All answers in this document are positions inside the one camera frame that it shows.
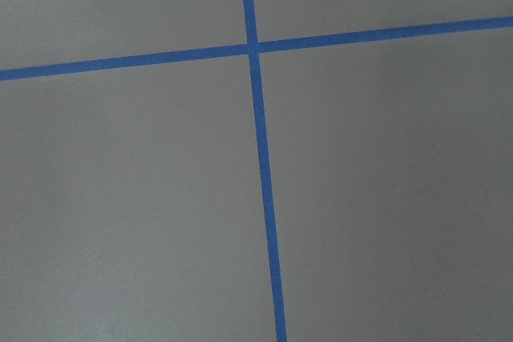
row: vertical blue line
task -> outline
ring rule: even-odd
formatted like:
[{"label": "vertical blue line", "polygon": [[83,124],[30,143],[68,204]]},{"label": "vertical blue line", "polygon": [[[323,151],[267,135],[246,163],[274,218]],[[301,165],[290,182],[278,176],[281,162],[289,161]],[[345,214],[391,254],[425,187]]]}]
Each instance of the vertical blue line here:
[{"label": "vertical blue line", "polygon": [[278,238],[276,220],[274,217],[273,185],[271,183],[271,167],[269,165],[269,146],[265,126],[264,93],[262,90],[262,75],[260,70],[260,55],[258,52],[257,20],[255,17],[254,0],[243,0],[248,39],[249,73],[253,97],[253,112],[255,115],[256,144],[258,146],[258,163],[260,164],[260,179],[262,198],[264,201],[265,234],[271,271],[271,288],[273,290],[274,322],[276,325],[277,342],[287,341],[285,327],[285,307],[283,290],[281,288],[280,257],[278,254]]}]

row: horizontal blue line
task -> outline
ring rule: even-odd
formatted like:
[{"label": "horizontal blue line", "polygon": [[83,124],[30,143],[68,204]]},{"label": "horizontal blue line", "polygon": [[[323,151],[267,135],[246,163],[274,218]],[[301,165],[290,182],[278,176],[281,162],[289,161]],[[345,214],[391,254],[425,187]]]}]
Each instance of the horizontal blue line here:
[{"label": "horizontal blue line", "polygon": [[38,76],[49,76],[58,74],[73,74],[76,72],[110,70],[114,68],[148,66],[151,64],[185,62],[189,60],[199,60],[208,58],[222,58],[226,56],[236,56],[247,53],[248,47],[246,44],[237,44],[235,46],[209,47],[199,48],[195,50],[159,52],[157,54],[123,56],[121,58],[87,60],[84,62],[50,64],[47,66],[35,66],[26,68],[15,68],[12,70],[0,70],[0,81],[21,78],[35,78]]},{"label": "horizontal blue line", "polygon": [[373,42],[377,40],[412,38],[423,35],[450,34],[454,32],[490,30],[513,26],[513,17],[489,18],[469,20],[464,22],[448,22],[438,24],[426,24],[423,26],[409,26],[388,28],[384,30],[369,30],[349,32],[344,34],[332,34],[311,36],[308,38],[292,38],[261,42],[258,44],[260,52],[275,52],[284,50],[297,50],[301,48],[336,46],[360,42]]}]

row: gray floor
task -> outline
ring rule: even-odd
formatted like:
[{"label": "gray floor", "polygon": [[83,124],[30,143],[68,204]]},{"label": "gray floor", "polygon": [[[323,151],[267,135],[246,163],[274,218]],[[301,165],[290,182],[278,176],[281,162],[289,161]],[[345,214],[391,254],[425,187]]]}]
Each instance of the gray floor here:
[{"label": "gray floor", "polygon": [[[513,15],[255,0],[260,40]],[[242,0],[0,0],[0,70],[245,43]],[[261,55],[289,341],[513,340],[513,30]],[[274,341],[245,55],[0,82],[0,341]]]}]

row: blue tape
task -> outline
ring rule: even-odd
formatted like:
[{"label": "blue tape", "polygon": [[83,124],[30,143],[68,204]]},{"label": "blue tape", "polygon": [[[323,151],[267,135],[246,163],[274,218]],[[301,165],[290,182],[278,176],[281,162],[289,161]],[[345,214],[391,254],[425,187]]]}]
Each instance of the blue tape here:
[{"label": "blue tape", "polygon": [[264,93],[262,90],[262,75],[260,70],[260,55],[258,52],[257,20],[255,17],[254,0],[243,0],[246,35],[248,39],[249,73],[255,114],[256,144],[258,146],[258,162],[262,198],[264,201],[265,234],[269,254],[269,269],[271,272],[271,289],[273,291],[274,322],[276,325],[277,342],[286,342],[285,306],[283,289],[281,287],[280,257],[278,253],[278,237],[276,219],[274,216],[273,186],[271,182],[271,167],[269,165],[269,146],[265,125]]},{"label": "blue tape", "polygon": [[450,34],[454,32],[491,30],[513,26],[513,17],[489,18],[479,20],[468,20],[464,22],[449,22],[438,24],[427,24],[423,26],[409,26],[399,28],[388,28],[384,30],[370,30],[360,32],[349,32],[345,34],[321,35],[308,38],[292,38],[261,42],[258,44],[260,52],[274,52],[285,50],[297,50],[301,48],[312,48],[322,46],[336,46],[339,44],[350,44],[360,42],[372,42],[377,40],[412,38],[415,36]]},{"label": "blue tape", "polygon": [[236,56],[247,53],[247,45],[238,44],[235,46],[209,47],[199,48],[195,50],[160,52],[157,54],[123,56],[121,58],[87,60],[85,62],[50,64],[48,66],[0,70],[0,81],[22,78],[34,78],[38,76],[73,74],[76,72],[110,70],[113,68],[149,66],[152,64],[162,64],[171,62],[185,62],[189,60],[199,60],[207,58],[222,58],[226,56]]}]

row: blue line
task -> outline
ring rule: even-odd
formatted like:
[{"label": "blue line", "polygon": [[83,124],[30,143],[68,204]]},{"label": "blue line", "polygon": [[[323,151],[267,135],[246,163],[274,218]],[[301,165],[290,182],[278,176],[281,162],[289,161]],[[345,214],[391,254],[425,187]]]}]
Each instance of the blue line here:
[{"label": "blue line", "polygon": [[207,58],[222,58],[226,56],[243,55],[247,53],[247,45],[238,44],[235,46],[209,47],[195,50],[160,52],[157,54],[123,56],[121,58],[87,60],[85,62],[50,64],[48,66],[0,70],[0,81],[58,74],[73,74],[76,72],[109,70],[113,68],[148,66],[161,63],[185,62],[189,60]]},{"label": "blue line", "polygon": [[265,125],[264,93],[262,90],[262,75],[260,70],[260,55],[258,52],[257,20],[255,17],[254,0],[243,0],[246,35],[248,39],[249,73],[255,114],[256,144],[258,147],[258,163],[262,198],[264,201],[265,234],[269,254],[269,269],[271,272],[271,289],[273,290],[274,322],[276,325],[277,342],[287,341],[285,327],[285,306],[281,287],[280,257],[278,254],[278,237],[276,219],[274,216],[273,185],[271,182],[271,167],[269,165],[269,146]]},{"label": "blue line", "polygon": [[448,22],[427,24],[423,26],[409,26],[388,28],[384,30],[370,30],[349,32],[345,34],[321,35],[308,38],[292,38],[261,42],[258,44],[260,52],[274,52],[284,50],[297,50],[300,48],[335,46],[360,42],[373,42],[377,40],[412,38],[414,36],[450,34],[454,32],[491,30],[494,28],[513,27],[513,17],[489,18],[467,20],[464,22]]}]

